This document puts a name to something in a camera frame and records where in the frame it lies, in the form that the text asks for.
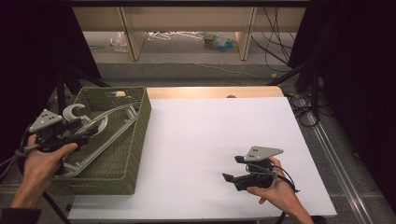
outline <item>green basket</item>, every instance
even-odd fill
[[[58,195],[128,195],[134,193],[142,148],[149,124],[151,105],[146,88],[83,88],[78,94],[73,114],[90,119],[109,109],[134,104],[137,119],[102,154],[79,175],[72,178],[55,178],[49,193]],[[106,128],[90,138],[89,144],[67,156],[66,162],[75,164],[91,155],[110,138],[128,119],[125,111],[108,116]]]

